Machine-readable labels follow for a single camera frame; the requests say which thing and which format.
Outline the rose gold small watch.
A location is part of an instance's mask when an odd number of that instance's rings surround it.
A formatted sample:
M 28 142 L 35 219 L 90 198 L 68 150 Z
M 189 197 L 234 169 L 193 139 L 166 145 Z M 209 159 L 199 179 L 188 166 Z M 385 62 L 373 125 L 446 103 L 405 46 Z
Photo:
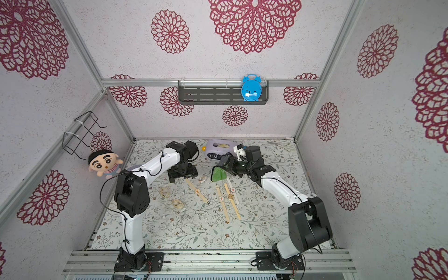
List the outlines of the rose gold small watch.
M 207 180 L 206 176 L 203 176 L 202 178 L 200 178 L 199 183 L 202 184 Z

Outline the green cleaning cloth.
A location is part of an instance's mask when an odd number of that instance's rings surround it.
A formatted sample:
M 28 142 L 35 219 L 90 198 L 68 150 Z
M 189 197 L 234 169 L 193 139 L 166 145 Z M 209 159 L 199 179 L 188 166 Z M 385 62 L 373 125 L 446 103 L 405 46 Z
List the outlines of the green cleaning cloth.
M 211 181 L 220 182 L 226 180 L 228 177 L 227 172 L 220 166 L 214 166 L 211 171 Z

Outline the beige watch top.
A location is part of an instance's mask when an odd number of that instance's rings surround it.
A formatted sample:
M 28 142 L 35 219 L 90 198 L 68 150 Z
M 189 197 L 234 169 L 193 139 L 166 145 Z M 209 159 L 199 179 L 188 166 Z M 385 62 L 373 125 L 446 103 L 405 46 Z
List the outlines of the beige watch top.
M 182 210 L 184 208 L 183 202 L 179 199 L 173 199 L 171 204 L 178 210 Z

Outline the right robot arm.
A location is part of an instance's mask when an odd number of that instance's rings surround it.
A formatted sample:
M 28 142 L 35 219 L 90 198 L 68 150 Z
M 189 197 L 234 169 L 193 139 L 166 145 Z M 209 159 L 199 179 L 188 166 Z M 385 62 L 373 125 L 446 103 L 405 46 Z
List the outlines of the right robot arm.
M 260 147 L 238 145 L 234 154 L 221 157 L 212 168 L 211 179 L 224 171 L 232 176 L 246 175 L 273 195 L 288 211 L 288 237 L 273 245 L 272 258 L 286 261 L 333 238 L 333 231 L 323 201 L 315 194 L 294 189 L 277 170 L 264 162 Z

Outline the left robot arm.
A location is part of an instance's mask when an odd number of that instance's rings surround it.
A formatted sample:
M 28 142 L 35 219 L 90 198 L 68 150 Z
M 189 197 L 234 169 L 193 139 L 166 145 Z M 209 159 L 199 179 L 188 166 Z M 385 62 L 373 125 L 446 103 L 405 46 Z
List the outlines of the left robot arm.
M 197 177 L 198 171 L 193 162 L 198 155 L 199 149 L 195 142 L 172 141 L 150 161 L 132 170 L 125 169 L 114 176 L 117 179 L 114 194 L 117 210 L 112 210 L 102 201 L 100 203 L 105 209 L 122 217 L 118 263 L 133 270 L 145 264 L 142 219 L 151 201 L 149 186 L 164 172 L 168 173 L 170 183 L 175 183 L 179 178 Z

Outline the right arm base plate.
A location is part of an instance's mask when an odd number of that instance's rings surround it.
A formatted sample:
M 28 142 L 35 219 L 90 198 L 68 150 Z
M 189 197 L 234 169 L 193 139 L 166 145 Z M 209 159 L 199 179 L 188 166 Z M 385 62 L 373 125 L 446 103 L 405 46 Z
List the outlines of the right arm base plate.
M 305 261 L 299 255 L 294 255 L 288 259 L 283 259 L 274 251 L 256 252 L 255 259 L 250 262 L 259 271 L 271 270 L 304 270 Z

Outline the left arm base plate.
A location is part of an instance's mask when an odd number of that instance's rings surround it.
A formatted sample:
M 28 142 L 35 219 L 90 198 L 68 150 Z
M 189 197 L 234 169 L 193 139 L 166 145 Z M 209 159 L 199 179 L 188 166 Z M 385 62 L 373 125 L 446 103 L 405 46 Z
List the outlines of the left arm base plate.
M 165 254 L 139 253 L 136 257 L 130 256 L 126 252 L 119 253 L 113 271 L 117 272 L 160 272 L 162 270 Z

